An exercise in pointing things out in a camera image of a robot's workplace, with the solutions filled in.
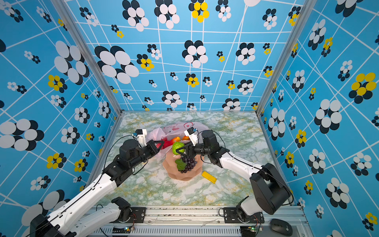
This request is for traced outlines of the red crinkled strawberry fruit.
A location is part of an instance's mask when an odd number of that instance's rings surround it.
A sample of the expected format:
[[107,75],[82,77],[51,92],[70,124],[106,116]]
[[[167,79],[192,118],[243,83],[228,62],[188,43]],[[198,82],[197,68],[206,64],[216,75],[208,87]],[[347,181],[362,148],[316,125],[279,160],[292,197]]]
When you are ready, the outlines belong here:
[[174,144],[175,142],[173,140],[164,140],[164,144],[162,146],[162,149],[165,149],[167,147],[170,147]]

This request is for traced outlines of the dark purple grape bunch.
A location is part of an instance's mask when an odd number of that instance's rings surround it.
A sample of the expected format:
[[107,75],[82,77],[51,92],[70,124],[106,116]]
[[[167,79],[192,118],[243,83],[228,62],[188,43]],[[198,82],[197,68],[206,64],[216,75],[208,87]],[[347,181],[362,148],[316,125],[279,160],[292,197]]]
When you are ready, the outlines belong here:
[[181,173],[187,173],[194,169],[195,165],[197,164],[197,161],[195,159],[182,159],[184,162],[187,163],[185,171],[181,171]]

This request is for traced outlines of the green crinkled fruit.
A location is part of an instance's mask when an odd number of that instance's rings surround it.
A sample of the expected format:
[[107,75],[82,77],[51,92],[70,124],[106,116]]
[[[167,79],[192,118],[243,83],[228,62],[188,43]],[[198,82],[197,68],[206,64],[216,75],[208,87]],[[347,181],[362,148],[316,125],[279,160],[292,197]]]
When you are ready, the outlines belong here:
[[172,153],[173,155],[181,155],[182,153],[185,152],[184,148],[185,144],[182,142],[175,142],[172,146]]

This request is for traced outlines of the pink translucent plastic bag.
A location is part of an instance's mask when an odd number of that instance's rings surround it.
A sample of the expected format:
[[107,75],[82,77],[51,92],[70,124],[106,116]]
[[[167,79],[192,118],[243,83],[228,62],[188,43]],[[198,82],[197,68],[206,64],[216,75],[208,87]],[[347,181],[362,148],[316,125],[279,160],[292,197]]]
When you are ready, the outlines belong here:
[[175,137],[180,137],[182,139],[185,136],[185,130],[190,127],[194,127],[197,130],[197,133],[209,129],[208,126],[200,122],[179,122],[165,127],[159,127],[148,132],[146,139],[147,141],[172,140]]

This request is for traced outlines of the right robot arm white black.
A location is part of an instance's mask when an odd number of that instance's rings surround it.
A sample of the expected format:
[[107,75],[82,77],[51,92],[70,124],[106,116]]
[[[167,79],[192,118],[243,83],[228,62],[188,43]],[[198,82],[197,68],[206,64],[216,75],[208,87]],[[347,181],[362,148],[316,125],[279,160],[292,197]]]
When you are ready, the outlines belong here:
[[184,163],[193,165],[197,155],[207,156],[211,164],[230,170],[251,183],[254,195],[247,196],[236,206],[241,222],[247,223],[255,214],[261,212],[273,215],[280,207],[294,201],[293,194],[274,165],[260,165],[239,158],[219,144],[218,133],[213,130],[200,132],[201,140],[193,128],[188,129],[185,134],[190,142],[176,142],[172,146],[173,154],[180,155]]

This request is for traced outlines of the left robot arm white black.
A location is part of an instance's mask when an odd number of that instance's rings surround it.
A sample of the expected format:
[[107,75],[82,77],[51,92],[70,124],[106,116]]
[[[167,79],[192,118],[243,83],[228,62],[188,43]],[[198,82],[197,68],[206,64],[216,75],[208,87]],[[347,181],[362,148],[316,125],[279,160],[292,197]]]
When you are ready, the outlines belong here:
[[135,139],[126,140],[113,162],[102,173],[68,203],[47,216],[39,214],[30,224],[30,237],[86,237],[111,222],[135,222],[130,203],[121,197],[113,199],[100,210],[87,214],[98,201],[113,192],[133,169],[159,153],[164,141],[150,140],[142,147]]

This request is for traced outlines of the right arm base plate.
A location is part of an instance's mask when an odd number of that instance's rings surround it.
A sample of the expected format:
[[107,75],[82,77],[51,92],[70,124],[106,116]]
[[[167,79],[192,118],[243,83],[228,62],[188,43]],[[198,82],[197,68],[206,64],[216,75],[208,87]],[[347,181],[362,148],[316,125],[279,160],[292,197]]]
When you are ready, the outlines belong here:
[[255,213],[254,215],[247,217],[246,220],[242,220],[237,214],[236,207],[224,207],[223,214],[225,224],[253,224],[259,225],[265,222],[262,212]]

